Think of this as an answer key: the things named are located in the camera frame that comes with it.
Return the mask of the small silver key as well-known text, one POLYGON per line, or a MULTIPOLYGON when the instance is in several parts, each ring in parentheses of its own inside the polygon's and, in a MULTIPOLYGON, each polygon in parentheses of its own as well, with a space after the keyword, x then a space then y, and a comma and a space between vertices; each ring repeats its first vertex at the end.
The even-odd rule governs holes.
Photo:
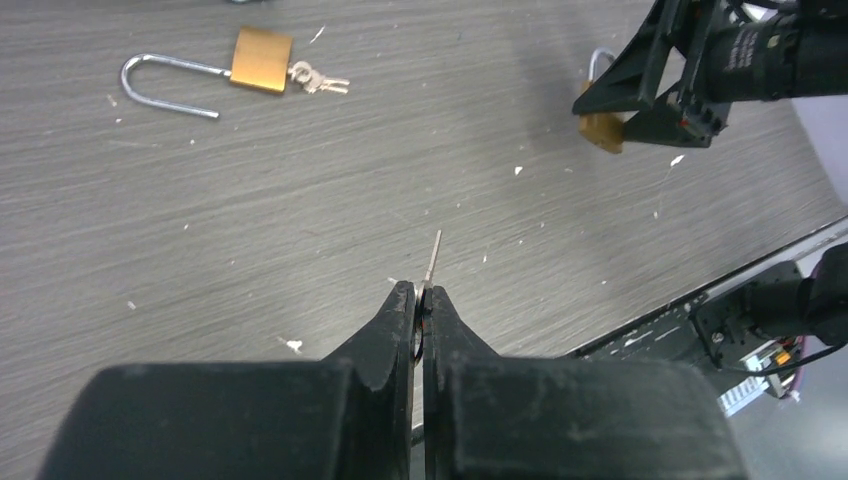
POLYGON ((299 84, 309 94, 319 91, 347 94, 350 85, 349 80, 328 77, 306 61, 298 61, 291 65, 288 74, 293 82, 299 84))

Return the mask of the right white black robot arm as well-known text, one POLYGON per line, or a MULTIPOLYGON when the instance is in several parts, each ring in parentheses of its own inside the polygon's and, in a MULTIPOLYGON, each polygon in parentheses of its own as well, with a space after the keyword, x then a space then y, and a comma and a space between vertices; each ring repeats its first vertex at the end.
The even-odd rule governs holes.
POLYGON ((658 0, 620 54, 596 49, 572 112, 595 146, 707 148, 735 102, 847 92, 847 4, 658 0))

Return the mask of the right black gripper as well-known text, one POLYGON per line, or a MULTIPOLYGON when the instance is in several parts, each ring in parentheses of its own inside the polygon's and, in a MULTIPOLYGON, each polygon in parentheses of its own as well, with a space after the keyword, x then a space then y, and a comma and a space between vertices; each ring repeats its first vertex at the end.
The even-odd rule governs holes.
POLYGON ((718 90, 726 65, 737 63, 732 37, 745 18, 735 1, 655 1, 616 60, 574 101, 572 113, 639 111, 624 123, 626 142, 709 147, 727 127, 731 102, 718 90), (681 77, 655 101, 672 47, 685 60, 681 77))

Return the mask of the brass padlock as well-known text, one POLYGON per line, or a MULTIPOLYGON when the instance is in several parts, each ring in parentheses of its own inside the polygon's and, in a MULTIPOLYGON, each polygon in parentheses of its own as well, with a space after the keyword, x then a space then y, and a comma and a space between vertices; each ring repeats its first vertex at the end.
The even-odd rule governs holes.
MULTIPOLYGON (((582 93, 588 91, 599 76, 598 66, 601 59, 606 59, 609 64, 612 64, 616 56, 605 47, 598 47, 593 51, 587 78, 582 83, 582 93)), ((587 141, 610 154, 623 152, 624 122, 619 115, 609 112, 592 113, 580 114, 578 118, 578 131, 587 141)))
POLYGON ((157 53, 140 53, 130 57, 121 67, 120 84, 132 100, 154 108, 217 119, 220 113, 201 107, 151 98, 137 92, 131 85, 131 73, 139 66, 150 63, 165 65, 195 73, 227 79, 237 86, 282 94, 289 75, 293 38, 289 35, 257 27, 243 26, 237 35, 231 65, 219 68, 195 61, 184 60, 157 53))

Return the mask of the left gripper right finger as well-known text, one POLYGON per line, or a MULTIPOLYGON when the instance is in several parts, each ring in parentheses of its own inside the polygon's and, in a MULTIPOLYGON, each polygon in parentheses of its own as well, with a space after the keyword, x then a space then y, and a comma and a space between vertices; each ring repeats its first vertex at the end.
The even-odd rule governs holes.
POLYGON ((510 357, 425 297, 430 479, 745 479, 706 377, 668 361, 510 357))

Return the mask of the small keys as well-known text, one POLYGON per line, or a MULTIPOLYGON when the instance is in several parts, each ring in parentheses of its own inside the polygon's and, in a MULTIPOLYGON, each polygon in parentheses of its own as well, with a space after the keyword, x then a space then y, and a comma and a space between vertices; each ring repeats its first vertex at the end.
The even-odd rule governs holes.
POLYGON ((438 229, 436 231, 434 246, 430 255, 430 260, 425 271, 425 275, 423 277, 422 283, 415 289, 416 292, 416 304, 415 304, 415 314, 414 314, 414 326, 415 333, 418 338, 418 348, 415 351, 413 356, 415 365, 418 365, 421 359, 423 358, 424 353, 424 320, 425 317, 429 314, 432 307, 427 306, 427 302, 432 297, 433 290, 433 276, 435 272, 435 268, 437 265, 439 249, 442 240, 442 230, 438 229))

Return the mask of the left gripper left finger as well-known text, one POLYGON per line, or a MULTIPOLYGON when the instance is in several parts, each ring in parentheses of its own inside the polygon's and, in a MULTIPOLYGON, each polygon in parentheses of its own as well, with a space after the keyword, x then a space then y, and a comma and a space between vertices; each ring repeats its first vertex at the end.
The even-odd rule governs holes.
POLYGON ((42 479, 405 479, 415 290, 315 361, 144 363, 82 389, 42 479))

